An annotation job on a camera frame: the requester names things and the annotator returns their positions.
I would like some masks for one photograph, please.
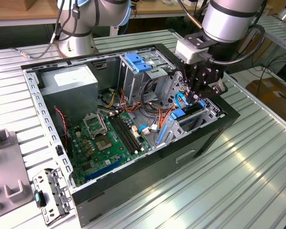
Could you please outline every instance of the green circuit board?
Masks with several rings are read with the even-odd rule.
[[[134,125],[126,112],[120,113],[119,117],[127,127]],[[137,154],[128,152],[120,136],[110,122],[110,117],[102,118],[107,127],[107,134],[97,135],[91,138],[84,122],[71,127],[68,132],[71,136],[72,157],[69,157],[73,167],[73,179],[76,186],[86,183],[89,176],[93,178],[102,175],[128,161],[134,160],[147,151],[151,150],[148,142],[141,136],[140,141],[136,139],[141,150]],[[100,128],[97,119],[91,120],[88,124],[90,130]]]

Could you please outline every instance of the yellow wire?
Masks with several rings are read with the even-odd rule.
[[[114,97],[115,97],[115,94],[112,95],[111,102],[107,106],[105,106],[106,108],[109,108],[109,107],[111,107],[113,105]]]

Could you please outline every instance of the wooden table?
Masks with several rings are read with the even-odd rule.
[[[185,6],[190,12],[194,12],[195,7]],[[0,26],[35,25],[55,23],[58,8],[55,0],[37,0],[28,11],[19,11],[0,7]],[[141,1],[137,3],[136,18],[159,18],[178,17],[185,13],[179,4],[167,5],[161,0],[155,2]],[[111,27],[111,35],[116,32],[116,27]]]

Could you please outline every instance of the motherboard chip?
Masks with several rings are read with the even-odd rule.
[[[88,170],[88,169],[90,169],[92,167],[91,167],[90,164],[85,164],[85,165],[82,166],[82,168],[83,168],[84,171],[86,171],[86,170]]]
[[[103,151],[112,146],[112,143],[107,135],[96,138],[95,143],[100,151]]]

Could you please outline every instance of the black latch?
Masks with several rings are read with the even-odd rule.
[[[42,191],[35,190],[34,198],[35,198],[37,207],[42,208],[47,205]]]

